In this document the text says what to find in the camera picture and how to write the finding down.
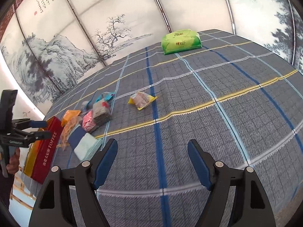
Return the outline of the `left hand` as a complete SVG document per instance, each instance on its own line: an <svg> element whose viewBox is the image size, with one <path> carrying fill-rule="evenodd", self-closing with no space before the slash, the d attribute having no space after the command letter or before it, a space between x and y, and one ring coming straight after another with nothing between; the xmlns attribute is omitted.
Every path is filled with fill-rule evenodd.
<svg viewBox="0 0 303 227"><path fill-rule="evenodd" d="M7 172L11 175L19 171L20 166L20 149L16 148L13 156L10 157L9 164L6 166Z"/></svg>

